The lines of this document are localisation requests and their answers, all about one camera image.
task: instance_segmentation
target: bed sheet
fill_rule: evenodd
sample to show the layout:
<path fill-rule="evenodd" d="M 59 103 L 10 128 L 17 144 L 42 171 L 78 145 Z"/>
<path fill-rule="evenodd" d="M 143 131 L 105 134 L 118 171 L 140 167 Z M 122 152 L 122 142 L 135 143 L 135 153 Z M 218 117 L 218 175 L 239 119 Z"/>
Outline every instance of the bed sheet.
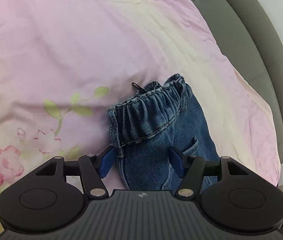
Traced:
<path fill-rule="evenodd" d="M 174 73 L 192 87 L 218 155 L 276 185 L 270 107 L 190 0 L 0 0 L 0 192 L 53 156 L 99 154 L 110 144 L 106 109 L 136 92 L 131 82 Z M 103 181 L 124 188 L 116 166 Z"/>

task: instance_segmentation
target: ribbed gray panel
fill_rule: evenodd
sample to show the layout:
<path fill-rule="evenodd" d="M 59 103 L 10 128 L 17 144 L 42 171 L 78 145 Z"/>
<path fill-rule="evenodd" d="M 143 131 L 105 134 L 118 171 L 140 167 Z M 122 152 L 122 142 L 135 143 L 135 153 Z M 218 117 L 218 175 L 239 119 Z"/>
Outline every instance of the ribbed gray panel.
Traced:
<path fill-rule="evenodd" d="M 93 201 L 68 227 L 46 235 L 6 231 L 0 240 L 283 240 L 274 231 L 262 236 L 238 236 L 207 222 L 192 202 L 179 201 L 168 191 L 117 190 L 107 200 Z"/>

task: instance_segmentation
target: headboard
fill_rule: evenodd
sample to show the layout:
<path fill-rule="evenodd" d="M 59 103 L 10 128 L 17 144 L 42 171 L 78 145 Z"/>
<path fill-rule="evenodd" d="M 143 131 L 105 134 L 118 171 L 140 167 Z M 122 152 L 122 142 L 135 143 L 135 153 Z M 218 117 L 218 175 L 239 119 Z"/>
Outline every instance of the headboard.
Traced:
<path fill-rule="evenodd" d="M 257 0 L 192 0 L 221 52 L 272 109 L 283 163 L 283 45 Z"/>

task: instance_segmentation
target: jeans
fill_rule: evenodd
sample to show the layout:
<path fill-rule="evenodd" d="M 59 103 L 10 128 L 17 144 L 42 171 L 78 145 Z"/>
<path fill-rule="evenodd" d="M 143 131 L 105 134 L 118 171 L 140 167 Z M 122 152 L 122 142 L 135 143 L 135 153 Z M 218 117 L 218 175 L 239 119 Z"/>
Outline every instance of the jeans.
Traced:
<path fill-rule="evenodd" d="M 168 160 L 171 146 L 209 161 L 219 157 L 203 110 L 183 76 L 175 74 L 163 86 L 154 81 L 144 90 L 107 110 L 119 172 L 128 189 L 174 193 L 182 180 Z M 204 177 L 202 191 L 216 182 L 216 177 Z"/>

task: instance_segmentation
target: black device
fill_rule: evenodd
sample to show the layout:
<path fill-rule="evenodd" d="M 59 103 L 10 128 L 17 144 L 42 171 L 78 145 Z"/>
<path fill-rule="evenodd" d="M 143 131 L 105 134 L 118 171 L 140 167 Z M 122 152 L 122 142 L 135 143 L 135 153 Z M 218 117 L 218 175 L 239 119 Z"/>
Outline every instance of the black device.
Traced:
<path fill-rule="evenodd" d="M 183 178 L 175 194 L 109 197 L 101 178 L 115 160 L 112 146 L 78 161 L 56 156 L 12 184 L 0 194 L 0 240 L 283 240 L 283 193 L 230 157 L 207 162 L 172 147 L 169 162 Z M 66 176 L 80 176 L 83 194 Z M 201 194 L 204 176 L 218 182 Z"/>

